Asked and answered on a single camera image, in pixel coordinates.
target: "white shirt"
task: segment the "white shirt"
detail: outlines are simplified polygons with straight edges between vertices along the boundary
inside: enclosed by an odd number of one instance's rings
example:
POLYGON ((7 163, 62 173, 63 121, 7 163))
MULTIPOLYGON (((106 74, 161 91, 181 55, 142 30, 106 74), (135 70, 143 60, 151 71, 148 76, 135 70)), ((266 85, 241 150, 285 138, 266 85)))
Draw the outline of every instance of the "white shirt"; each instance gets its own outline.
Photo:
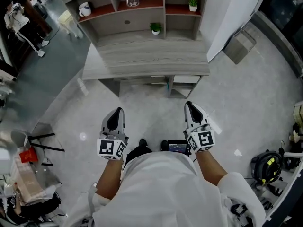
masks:
POLYGON ((17 11, 16 14, 14 14, 11 18, 9 18, 9 13, 11 11, 7 11, 4 15, 4 21, 6 24, 6 27, 9 26, 10 21, 12 21, 11 27, 15 32, 18 32, 25 24, 29 22, 29 19, 22 15, 23 7, 21 8, 21 11, 17 11))
MULTIPOLYGON (((241 226, 230 207, 244 203, 255 227, 265 211, 245 179, 228 173, 218 186, 199 176, 183 154, 155 152, 130 161, 116 196, 95 194, 96 227, 229 227, 241 226)), ((63 227, 79 226, 89 215, 87 200, 79 199, 63 227)))

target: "floor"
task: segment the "floor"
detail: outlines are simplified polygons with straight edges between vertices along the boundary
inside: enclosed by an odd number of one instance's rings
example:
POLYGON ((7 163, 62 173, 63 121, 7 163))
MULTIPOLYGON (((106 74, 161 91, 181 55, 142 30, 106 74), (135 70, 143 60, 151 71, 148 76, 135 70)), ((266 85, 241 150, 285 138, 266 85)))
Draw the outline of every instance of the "floor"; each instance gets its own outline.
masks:
MULTIPOLYGON (((278 150, 281 140, 288 142, 293 105, 302 100, 303 92, 301 80, 276 47, 261 32, 257 34, 256 46, 240 64, 219 53, 210 63, 210 76, 202 78, 189 97, 215 123, 216 145, 211 153, 227 171, 244 177, 250 177, 254 156, 266 149, 278 150)), ((186 100, 165 98, 164 90, 128 86, 118 98, 98 80, 89 80, 69 95, 55 116, 43 121, 56 133, 44 143, 65 149, 65 153, 47 151, 54 164, 51 170, 63 184, 58 189, 63 211, 68 213, 78 195, 102 174, 107 161, 97 156, 96 140, 102 119, 112 109, 122 107, 125 112, 129 137, 125 156, 140 138, 145 138, 153 151, 159 150, 164 139, 184 139, 186 100)))
POLYGON ((83 68, 90 42, 82 33, 76 38, 59 29, 57 18, 67 9, 61 0, 47 1, 47 23, 53 31, 43 58, 32 52, 24 62, 9 97, 1 128, 32 131, 52 101, 83 68))

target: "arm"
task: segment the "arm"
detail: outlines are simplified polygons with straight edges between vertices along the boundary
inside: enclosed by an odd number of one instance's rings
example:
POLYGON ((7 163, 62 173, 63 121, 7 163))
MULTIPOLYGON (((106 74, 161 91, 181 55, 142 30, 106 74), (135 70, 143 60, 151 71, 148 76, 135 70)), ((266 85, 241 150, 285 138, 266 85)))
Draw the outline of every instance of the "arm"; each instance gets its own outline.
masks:
POLYGON ((5 218, 5 212, 2 207, 0 207, 0 214, 2 215, 3 218, 5 218))
POLYGON ((97 183, 96 194, 113 199, 120 187, 120 177, 122 170, 123 158, 120 160, 109 160, 97 183))
POLYGON ((11 29, 13 27, 13 19, 12 17, 8 17, 8 15, 4 15, 4 21, 5 21, 5 24, 6 24, 6 28, 9 28, 11 29))
POLYGON ((204 179, 217 186, 227 172, 209 151, 198 152, 196 153, 196 157, 204 179))
POLYGON ((19 215, 21 213, 21 205, 19 200, 20 195, 16 193, 16 208, 14 209, 14 212, 19 215))

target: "black chair leg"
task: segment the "black chair leg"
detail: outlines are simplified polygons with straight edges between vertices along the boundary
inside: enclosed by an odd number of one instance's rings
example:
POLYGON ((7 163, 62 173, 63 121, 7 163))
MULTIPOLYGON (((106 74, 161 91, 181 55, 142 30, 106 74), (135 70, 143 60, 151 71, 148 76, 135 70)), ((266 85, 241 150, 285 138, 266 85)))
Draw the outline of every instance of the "black chair leg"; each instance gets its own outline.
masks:
POLYGON ((40 147, 40 148, 42 148, 42 149, 51 149, 51 150, 56 150, 56 151, 63 151, 63 152, 65 152, 64 149, 59 149, 59 148, 54 148, 54 147, 39 145, 39 144, 32 143, 32 142, 30 142, 30 145, 31 145, 31 146, 40 147))
POLYGON ((28 136, 29 140, 38 140, 40 138, 45 138, 45 137, 49 137, 49 136, 54 136, 55 133, 51 133, 51 134, 43 134, 43 135, 38 135, 38 136, 28 136))

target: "white container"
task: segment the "white container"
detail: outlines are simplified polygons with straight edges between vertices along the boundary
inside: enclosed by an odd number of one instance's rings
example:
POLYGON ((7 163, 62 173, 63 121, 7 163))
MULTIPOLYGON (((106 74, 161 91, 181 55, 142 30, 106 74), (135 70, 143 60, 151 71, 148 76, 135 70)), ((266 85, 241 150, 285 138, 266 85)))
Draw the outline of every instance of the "white container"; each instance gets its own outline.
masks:
POLYGON ((91 14, 91 9, 89 7, 89 4, 87 2, 82 3, 79 6, 79 15, 81 17, 86 17, 86 16, 88 16, 90 14, 91 14))
POLYGON ((196 12, 198 7, 193 7, 189 5, 189 11, 196 12))
POLYGON ((160 34, 160 31, 153 31, 153 30, 152 30, 152 34, 153 34, 153 35, 158 35, 158 34, 160 34))

